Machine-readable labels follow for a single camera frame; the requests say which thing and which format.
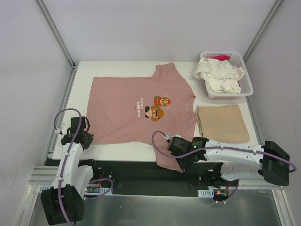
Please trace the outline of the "pink printed t shirt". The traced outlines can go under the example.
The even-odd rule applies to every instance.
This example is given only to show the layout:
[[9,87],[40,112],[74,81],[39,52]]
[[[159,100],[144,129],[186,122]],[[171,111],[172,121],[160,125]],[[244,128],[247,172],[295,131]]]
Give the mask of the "pink printed t shirt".
[[157,165],[181,171],[164,135],[189,140],[196,126],[195,95],[174,63],[157,65],[151,77],[94,77],[87,106],[95,145],[155,144]]

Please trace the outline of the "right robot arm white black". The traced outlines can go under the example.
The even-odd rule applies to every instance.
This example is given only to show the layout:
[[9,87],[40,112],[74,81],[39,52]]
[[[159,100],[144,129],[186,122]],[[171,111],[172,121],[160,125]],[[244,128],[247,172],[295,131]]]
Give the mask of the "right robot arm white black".
[[277,186],[290,184],[290,156],[273,141],[264,145],[231,145],[204,137],[192,141],[174,137],[168,148],[184,170],[198,161],[221,163],[212,173],[212,182],[222,186],[227,181],[263,178]]

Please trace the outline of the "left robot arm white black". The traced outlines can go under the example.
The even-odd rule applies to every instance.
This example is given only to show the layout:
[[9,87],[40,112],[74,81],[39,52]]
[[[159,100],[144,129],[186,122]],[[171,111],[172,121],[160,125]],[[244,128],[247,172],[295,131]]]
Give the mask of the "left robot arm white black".
[[51,187],[40,196],[50,226],[74,224],[84,217],[85,189],[88,183],[95,183],[100,174],[93,159],[80,159],[92,140],[92,134],[77,127],[68,128],[61,140],[63,156],[58,172]]

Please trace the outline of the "folded beige t shirt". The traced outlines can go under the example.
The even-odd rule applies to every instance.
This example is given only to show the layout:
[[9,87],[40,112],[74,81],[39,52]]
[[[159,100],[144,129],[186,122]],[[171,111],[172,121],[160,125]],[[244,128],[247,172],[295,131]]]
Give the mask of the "folded beige t shirt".
[[250,141],[239,105],[198,106],[195,115],[203,137],[230,144]]

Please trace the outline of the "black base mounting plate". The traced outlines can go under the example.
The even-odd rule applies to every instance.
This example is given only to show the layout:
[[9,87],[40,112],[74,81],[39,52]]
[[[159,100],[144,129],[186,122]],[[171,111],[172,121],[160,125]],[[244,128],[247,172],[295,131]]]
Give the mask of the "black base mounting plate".
[[183,173],[164,169],[155,162],[83,160],[82,163],[91,163],[97,171],[95,178],[105,178],[101,185],[112,186],[112,193],[117,195],[196,197],[199,190],[227,185],[217,175],[221,163],[194,163]]

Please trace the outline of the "cream crumpled t shirt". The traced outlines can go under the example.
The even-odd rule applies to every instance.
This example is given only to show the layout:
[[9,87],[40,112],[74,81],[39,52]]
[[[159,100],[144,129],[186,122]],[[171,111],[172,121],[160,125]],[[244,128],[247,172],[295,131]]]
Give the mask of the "cream crumpled t shirt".
[[242,67],[235,67],[229,61],[201,58],[197,64],[193,76],[203,79],[214,93],[239,94],[241,87],[239,81],[244,77]]

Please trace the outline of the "white plastic laundry basket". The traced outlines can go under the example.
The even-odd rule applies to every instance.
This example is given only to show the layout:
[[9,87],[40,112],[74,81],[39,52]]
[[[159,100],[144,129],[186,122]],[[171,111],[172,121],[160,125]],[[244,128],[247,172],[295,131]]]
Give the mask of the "white plastic laundry basket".
[[193,76],[205,82],[210,99],[247,97],[253,87],[240,53],[203,51]]

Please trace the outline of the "magenta t shirt in basket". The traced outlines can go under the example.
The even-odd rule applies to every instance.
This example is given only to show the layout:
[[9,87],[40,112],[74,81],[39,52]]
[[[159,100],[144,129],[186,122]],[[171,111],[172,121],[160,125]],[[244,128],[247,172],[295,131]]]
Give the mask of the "magenta t shirt in basket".
[[229,61],[230,60],[230,56],[227,56],[227,55],[218,55],[218,56],[213,56],[213,57],[208,57],[208,59],[216,59],[216,60],[219,60],[219,61]]

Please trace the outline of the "aluminium front rail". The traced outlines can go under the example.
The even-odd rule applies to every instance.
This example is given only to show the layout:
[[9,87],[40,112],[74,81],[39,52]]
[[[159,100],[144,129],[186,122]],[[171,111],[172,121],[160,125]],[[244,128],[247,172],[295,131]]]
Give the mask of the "aluminium front rail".
[[[46,160],[46,166],[35,166],[32,172],[30,183],[32,184],[51,184],[58,172],[59,160]],[[98,176],[104,178],[114,179],[118,181],[150,181],[154,184],[154,181],[167,182],[182,181],[191,184],[192,187],[214,187],[224,186],[227,181],[230,181],[231,186],[236,186],[237,180],[222,179],[221,176],[217,176],[217,171],[222,166],[226,166],[226,163],[222,162],[197,162],[188,167],[183,173],[176,170],[165,169],[158,166],[155,162],[142,162],[142,161],[94,161],[94,167],[97,170]],[[215,179],[213,184],[209,181],[211,178]],[[239,187],[245,189],[268,189],[279,190],[283,189],[283,186],[277,186],[266,182],[263,177],[261,178],[246,178],[243,176],[240,178]]]

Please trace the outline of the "left aluminium frame post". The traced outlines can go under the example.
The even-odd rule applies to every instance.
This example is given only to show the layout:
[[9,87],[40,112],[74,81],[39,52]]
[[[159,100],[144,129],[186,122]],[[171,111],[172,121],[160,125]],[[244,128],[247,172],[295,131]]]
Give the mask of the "left aluminium frame post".
[[68,64],[70,65],[71,69],[74,69],[76,67],[76,63],[75,61],[73,60],[63,38],[61,37],[60,35],[60,32],[45,4],[45,2],[43,0],[35,0],[41,14],[43,15],[46,23],[48,24],[60,50],[62,51],[64,57],[66,58]]

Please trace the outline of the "aluminium frame post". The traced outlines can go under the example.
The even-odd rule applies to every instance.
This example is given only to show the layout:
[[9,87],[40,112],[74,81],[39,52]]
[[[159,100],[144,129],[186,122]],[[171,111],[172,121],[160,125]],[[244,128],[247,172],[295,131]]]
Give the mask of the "aluminium frame post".
[[254,38],[252,39],[252,41],[249,45],[246,53],[243,56],[244,62],[247,62],[250,55],[253,53],[256,46],[258,45],[260,39],[264,35],[264,33],[265,33],[266,29],[268,28],[269,24],[271,23],[272,19],[275,17],[275,15],[277,14],[277,12],[279,11],[279,9],[281,8],[281,6],[283,5],[284,2],[285,2],[285,0],[276,0],[276,1],[274,1],[271,9],[269,10],[266,17],[264,18],[261,26],[259,27],[257,33],[255,34]]
[[68,64],[70,65],[71,69],[74,69],[76,67],[76,63],[75,61],[73,60],[63,38],[61,37],[60,35],[60,32],[45,4],[45,2],[43,0],[35,0],[41,14],[43,15],[46,23],[48,24],[60,50],[62,51],[64,57],[66,58]]

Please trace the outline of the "right aluminium frame post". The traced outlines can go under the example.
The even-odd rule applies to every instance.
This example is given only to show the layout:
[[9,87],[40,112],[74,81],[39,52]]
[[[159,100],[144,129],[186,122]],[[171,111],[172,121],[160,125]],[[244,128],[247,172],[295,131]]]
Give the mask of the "right aluminium frame post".
[[266,29],[268,28],[269,24],[271,23],[272,19],[275,17],[275,15],[277,14],[277,12],[279,11],[279,9],[281,8],[281,6],[283,5],[284,2],[285,2],[285,0],[276,0],[276,1],[274,1],[271,9],[269,10],[266,17],[264,18],[261,26],[259,27],[257,33],[255,34],[254,38],[252,39],[252,41],[249,45],[246,53],[243,56],[244,62],[247,62],[250,55],[253,53],[256,46],[258,45],[260,39],[264,35],[264,33],[265,33]]

